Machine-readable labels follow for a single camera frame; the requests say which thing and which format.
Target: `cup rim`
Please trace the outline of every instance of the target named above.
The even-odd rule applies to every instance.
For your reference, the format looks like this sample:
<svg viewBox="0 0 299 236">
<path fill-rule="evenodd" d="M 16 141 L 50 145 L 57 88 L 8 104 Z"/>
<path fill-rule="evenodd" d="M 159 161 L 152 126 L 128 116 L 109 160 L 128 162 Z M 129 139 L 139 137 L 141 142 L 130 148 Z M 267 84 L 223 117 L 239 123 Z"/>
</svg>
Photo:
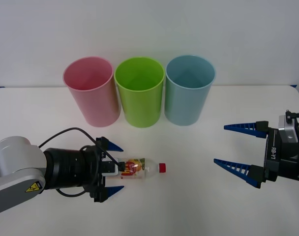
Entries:
<svg viewBox="0 0 299 236">
<path fill-rule="evenodd" d="M 159 81 L 159 83 L 158 83 L 157 85 L 155 85 L 154 87 L 149 88 L 149 89 L 146 89 L 146 90 L 131 90 L 131 89 L 128 89 L 128 88 L 122 86 L 122 85 L 117 81 L 117 78 L 116 78 L 116 72 L 117 72 L 117 69 L 119 68 L 119 66 L 121 66 L 121 65 L 122 65 L 123 63 L 125 63 L 126 61 L 129 61 L 129 60 L 132 60 L 132 59 L 137 59 L 137 58 L 146 58 L 146 59 L 150 59 L 150 60 L 152 60 L 152 61 L 158 63 L 158 64 L 160 65 L 160 67 L 162 68 L 162 70 L 163 70 L 163 76 L 162 76 L 162 79 L 161 79 L 161 80 Z M 166 71 L 165 71 L 165 68 L 163 67 L 163 65 L 162 65 L 159 61 L 157 61 L 157 60 L 155 60 L 155 59 L 153 59 L 153 58 L 150 58 L 150 57 L 132 57 L 132 58 L 128 58 L 128 59 L 124 60 L 123 62 L 121 62 L 121 63 L 116 67 L 115 74 L 114 74 L 114 78 L 115 78 L 115 81 L 116 81 L 117 85 L 120 86 L 122 89 L 125 89 L 126 91 L 130 91 L 130 92 L 146 92 L 146 91 L 150 91 L 150 90 L 152 90 L 152 89 L 155 89 L 156 87 L 160 86 L 160 85 L 164 82 L 165 76 L 166 76 Z"/>
<path fill-rule="evenodd" d="M 203 87 L 199 87 L 199 88 L 188 88 L 188 87 L 184 87 L 184 86 L 181 86 L 181 85 L 176 84 L 174 81 L 172 81 L 172 80 L 169 78 L 168 73 L 167 73 L 167 67 L 168 67 L 169 63 L 170 63 L 171 61 L 173 61 L 174 59 L 176 59 L 176 58 L 187 57 L 187 56 L 190 56 L 190 57 L 196 57 L 196 58 L 201 58 L 201 59 L 207 61 L 207 62 L 213 67 L 213 69 L 214 69 L 214 78 L 212 79 L 211 82 L 209 82 L 207 85 L 205 85 L 205 86 L 203 86 Z M 213 66 L 213 64 L 212 64 L 209 60 L 205 59 L 204 57 L 201 57 L 201 56 L 198 56 L 198 55 L 181 55 L 181 56 L 178 56 L 178 57 L 175 57 L 175 58 L 171 59 L 171 60 L 168 62 L 168 64 L 166 65 L 166 77 L 167 77 L 167 79 L 168 79 L 172 84 L 176 85 L 176 86 L 179 87 L 179 88 L 182 88 L 182 89 L 189 89 L 189 90 L 199 90 L 199 89 L 204 89 L 204 88 L 206 88 L 206 87 L 208 87 L 208 86 L 211 86 L 211 85 L 213 84 L 213 82 L 214 82 L 214 80 L 215 80 L 215 78 L 216 78 L 216 69 L 215 69 L 215 67 Z"/>
<path fill-rule="evenodd" d="M 75 64 L 75 63 L 77 63 L 77 62 L 80 61 L 80 60 L 87 59 L 87 58 L 98 58 L 98 59 L 102 59 L 102 60 L 106 61 L 107 63 L 109 63 L 109 65 L 111 66 L 111 76 L 110 76 L 110 78 L 109 78 L 105 83 L 103 83 L 101 86 L 96 87 L 96 88 L 87 89 L 87 90 L 81 90 L 81 89 L 72 88 L 71 86 L 69 86 L 69 85 L 65 82 L 65 73 L 66 73 L 66 71 L 68 70 L 68 68 L 69 68 L 70 66 L 72 66 L 72 65 Z M 112 79 L 113 76 L 114 76 L 114 67 L 112 66 L 112 64 L 110 63 L 110 61 L 108 61 L 107 59 L 102 58 L 102 57 L 98 57 L 98 56 L 90 56 L 90 57 L 83 57 L 83 58 L 77 59 L 77 60 L 75 60 L 74 62 L 72 62 L 72 63 L 71 63 L 70 65 L 68 65 L 67 68 L 64 70 L 64 72 L 63 72 L 63 76 L 62 76 L 62 77 L 63 77 L 63 82 L 64 82 L 64 84 L 65 84 L 69 89 L 71 89 L 71 90 L 73 90 L 73 91 L 77 91 L 77 92 L 89 92 L 89 91 L 94 91 L 94 90 L 97 90 L 97 89 L 100 89 L 100 88 L 106 86 L 106 84 L 108 84 L 108 83 L 111 81 L 111 79 Z"/>
</svg>

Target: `white wall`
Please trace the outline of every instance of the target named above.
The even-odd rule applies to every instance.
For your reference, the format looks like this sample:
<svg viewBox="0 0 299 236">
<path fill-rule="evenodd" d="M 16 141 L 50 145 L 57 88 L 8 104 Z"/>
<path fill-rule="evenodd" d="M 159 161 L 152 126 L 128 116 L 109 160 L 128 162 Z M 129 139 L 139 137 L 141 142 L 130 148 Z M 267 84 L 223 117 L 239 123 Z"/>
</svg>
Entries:
<svg viewBox="0 0 299 236">
<path fill-rule="evenodd" d="M 0 0 L 0 86 L 61 86 L 90 55 L 114 66 L 181 54 L 216 84 L 299 82 L 299 0 Z"/>
</svg>

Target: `warning label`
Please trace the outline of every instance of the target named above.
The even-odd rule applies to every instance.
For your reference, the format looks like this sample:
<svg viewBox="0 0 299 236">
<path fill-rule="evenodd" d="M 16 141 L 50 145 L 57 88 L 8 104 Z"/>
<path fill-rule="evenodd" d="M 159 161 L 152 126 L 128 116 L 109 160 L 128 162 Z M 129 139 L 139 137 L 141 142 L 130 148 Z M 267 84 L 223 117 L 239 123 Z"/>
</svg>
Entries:
<svg viewBox="0 0 299 236">
<path fill-rule="evenodd" d="M 40 190 L 40 189 L 42 189 L 41 184 L 39 183 L 39 181 L 37 181 L 37 182 L 33 183 L 33 184 L 31 185 L 31 187 L 29 187 L 29 188 L 25 191 L 25 193 L 33 192 L 33 191 L 38 191 L 38 190 Z"/>
</svg>

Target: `plastic bottle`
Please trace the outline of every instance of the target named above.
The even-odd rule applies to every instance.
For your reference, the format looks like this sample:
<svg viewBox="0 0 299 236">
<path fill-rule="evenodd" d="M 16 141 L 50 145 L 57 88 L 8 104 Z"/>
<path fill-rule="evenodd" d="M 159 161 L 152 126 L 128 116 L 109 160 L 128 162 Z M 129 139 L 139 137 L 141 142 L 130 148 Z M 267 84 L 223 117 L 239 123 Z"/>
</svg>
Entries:
<svg viewBox="0 0 299 236">
<path fill-rule="evenodd" d="M 120 179 L 149 178 L 156 173 L 166 172 L 165 163 L 157 164 L 153 160 L 147 158 L 118 158 L 117 161 L 125 162 L 124 172 L 118 171 L 118 167 L 115 166 L 115 171 L 113 173 L 103 173 L 103 176 Z"/>
</svg>

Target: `gray robot arm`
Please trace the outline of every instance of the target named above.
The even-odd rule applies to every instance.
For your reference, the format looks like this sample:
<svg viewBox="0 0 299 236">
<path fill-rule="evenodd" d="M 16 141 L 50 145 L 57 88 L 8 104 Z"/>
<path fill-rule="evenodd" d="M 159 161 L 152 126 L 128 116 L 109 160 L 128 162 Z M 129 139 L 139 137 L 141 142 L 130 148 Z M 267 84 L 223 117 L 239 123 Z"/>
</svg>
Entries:
<svg viewBox="0 0 299 236">
<path fill-rule="evenodd" d="M 94 145 L 80 150 L 40 148 L 56 136 L 70 130 L 85 134 Z M 105 187 L 104 174 L 124 171 L 125 163 L 118 162 L 107 151 L 123 151 L 105 137 L 94 140 L 80 128 L 69 128 L 52 136 L 39 147 L 23 137 L 0 141 L 0 212 L 23 203 L 45 189 L 55 189 L 65 197 L 89 193 L 94 202 L 104 202 L 123 186 Z M 110 161 L 102 161 L 106 156 Z M 69 195 L 60 188 L 83 187 L 81 193 Z"/>
<path fill-rule="evenodd" d="M 45 186 L 46 157 L 23 137 L 0 141 L 0 212 L 23 203 Z"/>
</svg>

